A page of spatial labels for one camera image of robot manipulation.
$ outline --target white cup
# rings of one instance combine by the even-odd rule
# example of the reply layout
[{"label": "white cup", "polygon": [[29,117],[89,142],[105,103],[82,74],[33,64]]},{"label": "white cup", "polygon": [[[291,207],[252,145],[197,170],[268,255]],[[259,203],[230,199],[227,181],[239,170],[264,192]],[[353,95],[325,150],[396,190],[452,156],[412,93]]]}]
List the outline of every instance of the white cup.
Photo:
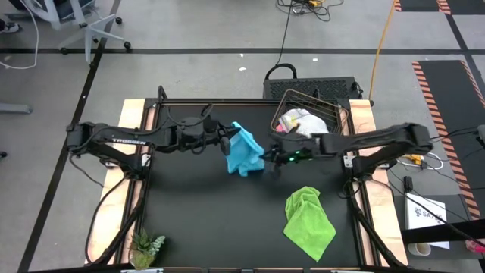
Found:
[{"label": "white cup", "polygon": [[412,255],[428,256],[431,254],[431,246],[429,243],[410,243],[408,250]]}]

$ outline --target small potted plant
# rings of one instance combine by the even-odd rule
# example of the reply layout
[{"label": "small potted plant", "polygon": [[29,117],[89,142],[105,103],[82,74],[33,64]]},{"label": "small potted plant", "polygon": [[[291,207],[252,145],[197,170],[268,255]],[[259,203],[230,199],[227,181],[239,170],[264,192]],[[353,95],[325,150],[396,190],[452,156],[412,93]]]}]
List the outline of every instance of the small potted plant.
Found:
[{"label": "small potted plant", "polygon": [[160,246],[164,243],[165,236],[159,236],[153,240],[145,229],[139,234],[133,234],[130,245],[130,263],[136,270],[147,269],[157,256]]}]

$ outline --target gray floor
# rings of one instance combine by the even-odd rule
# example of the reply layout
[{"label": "gray floor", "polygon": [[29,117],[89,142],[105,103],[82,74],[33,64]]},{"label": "gray floor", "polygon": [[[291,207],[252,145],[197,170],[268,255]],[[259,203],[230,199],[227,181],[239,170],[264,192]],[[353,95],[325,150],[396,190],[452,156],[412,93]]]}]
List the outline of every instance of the gray floor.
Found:
[{"label": "gray floor", "polygon": [[[98,3],[107,14],[113,0]],[[2,11],[11,10],[7,2]],[[375,49],[386,21],[390,2],[346,0],[332,8],[332,21],[320,22],[307,14],[291,17],[287,48]],[[286,15],[273,1],[177,1],[122,0],[118,15],[124,24],[112,33],[125,36],[136,49],[279,48]],[[485,16],[455,16],[471,49],[485,49]],[[54,31],[39,23],[41,48],[56,45],[76,27]],[[35,32],[30,22],[23,32],[0,36],[0,49],[32,48]],[[74,45],[81,48],[82,43]],[[121,48],[108,42],[109,48]],[[385,42],[388,49],[458,49],[441,13],[395,13]],[[485,56],[473,56],[485,74]],[[261,98],[265,73],[278,55],[103,55],[81,121],[116,124],[125,99],[156,96],[162,84],[171,98]],[[436,136],[432,119],[411,66],[419,60],[464,60],[461,55],[382,55],[376,75],[373,111],[379,128],[406,121],[428,126]],[[29,64],[32,55],[0,55],[0,61]],[[299,77],[354,76],[368,94],[373,55],[284,55]],[[0,68],[0,101],[29,103],[31,115],[0,115],[1,150],[10,153],[0,162],[0,249],[2,271],[16,271],[54,171],[70,123],[86,81],[89,67],[83,55],[39,55],[37,67],[26,71]],[[274,77],[289,77],[276,71]],[[442,146],[434,150],[445,158]],[[103,180],[105,169],[85,156],[80,164]],[[396,168],[396,174],[409,173]],[[452,175],[445,162],[444,174]],[[411,174],[421,194],[458,194],[457,185],[431,171]],[[92,211],[101,190],[69,164],[64,168],[58,192],[40,237],[30,270],[74,267],[83,264],[83,244]],[[443,271],[479,271],[477,261],[413,260],[419,268]]]}]

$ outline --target white paper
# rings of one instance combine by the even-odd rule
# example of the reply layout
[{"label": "white paper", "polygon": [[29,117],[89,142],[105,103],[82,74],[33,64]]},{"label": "white paper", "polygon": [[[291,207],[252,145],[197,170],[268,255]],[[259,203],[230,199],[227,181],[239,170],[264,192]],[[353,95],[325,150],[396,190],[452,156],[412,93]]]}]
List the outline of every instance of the white paper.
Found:
[{"label": "white paper", "polygon": [[[407,193],[406,196],[414,201],[422,204],[426,209],[432,211],[435,215],[446,221],[445,203],[438,202],[432,199],[423,198],[414,194]],[[429,212],[421,208],[418,204],[412,202],[410,199],[405,199],[405,213],[406,213],[406,229],[432,227],[439,224],[444,224],[440,220],[434,218]],[[437,246],[444,249],[449,249],[449,242],[435,242],[430,243],[431,246]]]}]

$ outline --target wooden frame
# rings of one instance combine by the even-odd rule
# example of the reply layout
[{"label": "wooden frame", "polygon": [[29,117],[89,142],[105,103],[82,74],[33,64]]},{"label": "wooden frame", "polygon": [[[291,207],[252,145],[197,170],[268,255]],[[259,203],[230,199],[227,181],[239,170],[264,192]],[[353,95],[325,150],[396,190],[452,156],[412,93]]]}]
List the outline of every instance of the wooden frame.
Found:
[{"label": "wooden frame", "polygon": [[[142,120],[144,106],[144,99],[125,100],[118,126],[139,127]],[[371,105],[368,100],[350,100],[350,112],[354,124],[354,131],[356,133],[364,133],[376,130],[374,116],[372,115]],[[155,109],[150,108],[146,129],[152,128],[154,115]],[[135,146],[131,145],[114,144],[114,147],[125,153],[135,152]],[[361,155],[370,155],[378,149],[379,148],[363,149],[359,152]],[[108,192],[122,177],[123,174],[119,169],[108,170],[102,196],[104,196],[104,194],[106,194],[106,192]],[[388,184],[387,173],[385,170],[376,170],[373,178]],[[99,209],[99,213],[92,229],[91,240],[89,242],[88,253],[92,260],[98,258],[102,254],[105,248],[112,241],[114,235],[120,229],[124,206],[127,201],[128,184],[129,183],[125,181],[105,200]],[[141,182],[137,181],[133,194],[131,206],[132,209],[138,200],[140,187]],[[369,205],[371,207],[372,221],[374,223],[376,232],[379,234],[380,238],[387,245],[387,247],[393,252],[394,256],[400,262],[407,265],[408,260],[405,253],[404,244],[402,242],[401,231],[399,229],[399,223],[390,189],[372,181],[368,181],[366,183],[366,188],[368,192],[368,201],[370,203]],[[361,206],[360,198],[357,198],[357,201]],[[131,243],[133,229],[134,227],[132,226],[127,237],[125,238],[125,248],[127,248]],[[361,237],[364,245],[364,256],[366,263],[368,265],[374,265],[370,240],[362,226]],[[386,262],[382,259],[382,257],[380,260],[383,265],[386,265]],[[123,251],[121,262],[128,262],[128,251]]]}]

